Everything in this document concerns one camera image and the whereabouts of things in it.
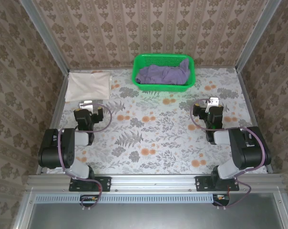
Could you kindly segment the white folded t-shirt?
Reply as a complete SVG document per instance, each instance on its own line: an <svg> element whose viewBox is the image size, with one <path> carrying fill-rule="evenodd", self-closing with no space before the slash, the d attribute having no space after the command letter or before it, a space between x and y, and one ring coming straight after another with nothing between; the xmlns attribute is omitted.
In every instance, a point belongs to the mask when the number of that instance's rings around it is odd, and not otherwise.
<svg viewBox="0 0 288 229"><path fill-rule="evenodd" d="M110 72L70 72L65 101L109 100L111 86Z"/></svg>

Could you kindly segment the aluminium table side rail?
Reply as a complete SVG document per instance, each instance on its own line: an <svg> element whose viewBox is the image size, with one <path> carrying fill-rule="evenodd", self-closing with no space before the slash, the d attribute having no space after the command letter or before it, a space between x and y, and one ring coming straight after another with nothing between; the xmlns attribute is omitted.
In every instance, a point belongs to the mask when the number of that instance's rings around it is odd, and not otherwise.
<svg viewBox="0 0 288 229"><path fill-rule="evenodd" d="M253 108L252 108L252 105L251 105L251 101L250 101L248 93L247 93L247 89L246 89L242 74L238 70L236 70L236 72L237 72L237 77L239 79L239 83L240 83L240 86L241 86L241 89L242 89L242 93L243 93L243 96L244 96L244 99L245 99L245 102L246 102L246 105L247 105L247 109L248 109L248 112L249 112L249 116L250 116L251 122L252 122L253 125L258 126L258 123L257 123L256 117L255 117L255 114L254 114L254 111L253 111Z"/></svg>
<svg viewBox="0 0 288 229"><path fill-rule="evenodd" d="M62 86L60 89L60 93L58 96L58 100L54 109L53 117L51 120L51 124L49 126L49 129L57 129L59 127L62 112L65 105L65 95L68 87L68 75L65 75L63 78Z"/></svg>

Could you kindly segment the long aluminium mounting rail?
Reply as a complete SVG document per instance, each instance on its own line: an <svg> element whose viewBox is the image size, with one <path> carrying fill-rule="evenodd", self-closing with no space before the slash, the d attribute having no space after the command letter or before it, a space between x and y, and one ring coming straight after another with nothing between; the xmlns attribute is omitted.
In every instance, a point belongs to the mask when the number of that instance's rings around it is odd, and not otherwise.
<svg viewBox="0 0 288 229"><path fill-rule="evenodd" d="M157 193L199 193L200 179L198 175L109 175L110 193L125 194L157 194ZM251 193L277 193L285 190L279 174L243 174L238 178L238 193L246 193L248 184ZM70 178L64 174L41 174L29 176L26 192L36 193L68 193Z"/></svg>

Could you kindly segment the grey metal sheet panel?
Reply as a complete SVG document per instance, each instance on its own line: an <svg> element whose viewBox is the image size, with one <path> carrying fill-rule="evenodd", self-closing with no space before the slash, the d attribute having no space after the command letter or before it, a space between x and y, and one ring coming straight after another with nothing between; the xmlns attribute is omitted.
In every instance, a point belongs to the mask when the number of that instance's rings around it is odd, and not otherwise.
<svg viewBox="0 0 288 229"><path fill-rule="evenodd" d="M13 229L288 229L286 194L251 194L230 208L208 203L38 203L24 196Z"/></svg>

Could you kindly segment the green plastic basket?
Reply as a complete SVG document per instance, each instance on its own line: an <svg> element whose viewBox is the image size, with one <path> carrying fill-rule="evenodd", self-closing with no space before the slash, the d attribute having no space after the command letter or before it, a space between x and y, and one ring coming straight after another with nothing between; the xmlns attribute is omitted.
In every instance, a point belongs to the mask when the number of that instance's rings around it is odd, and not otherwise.
<svg viewBox="0 0 288 229"><path fill-rule="evenodd" d="M189 60L190 75L186 83L183 85L170 85L170 84L142 84L136 82L136 76L144 67L151 65L177 67L185 60ZM185 54L157 54L157 53L144 53L135 57L132 71L132 81L142 91L161 91L161 92L185 92L188 88L194 86L195 77L195 64L192 57Z"/></svg>

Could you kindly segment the purple printed t-shirt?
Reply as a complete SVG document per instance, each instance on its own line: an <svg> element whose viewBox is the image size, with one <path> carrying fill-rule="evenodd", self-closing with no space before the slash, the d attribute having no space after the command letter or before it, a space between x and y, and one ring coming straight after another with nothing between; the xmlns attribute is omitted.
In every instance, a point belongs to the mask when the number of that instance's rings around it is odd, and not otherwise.
<svg viewBox="0 0 288 229"><path fill-rule="evenodd" d="M190 75L189 60L184 59L176 67L150 65L140 69L135 81L139 84L183 85Z"/></svg>

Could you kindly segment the aluminium frame post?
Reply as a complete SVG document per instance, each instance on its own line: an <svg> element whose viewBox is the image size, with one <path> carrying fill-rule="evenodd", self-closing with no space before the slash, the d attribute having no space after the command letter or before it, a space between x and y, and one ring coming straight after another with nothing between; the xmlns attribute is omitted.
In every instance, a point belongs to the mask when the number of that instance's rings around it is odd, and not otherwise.
<svg viewBox="0 0 288 229"><path fill-rule="evenodd" d="M48 29L47 24L44 22L43 18L41 17L41 14L36 9L34 3L32 2L32 0L20 0L20 2L24 7L24 9L26 10L29 18L32 20L41 38L45 42L48 50L52 54L61 72L63 73L63 75L68 75L69 67L58 45L56 44L55 39L51 34L51 30Z"/></svg>
<svg viewBox="0 0 288 229"><path fill-rule="evenodd" d="M246 65L281 1L282 0L268 0L235 65L237 73L240 73Z"/></svg>

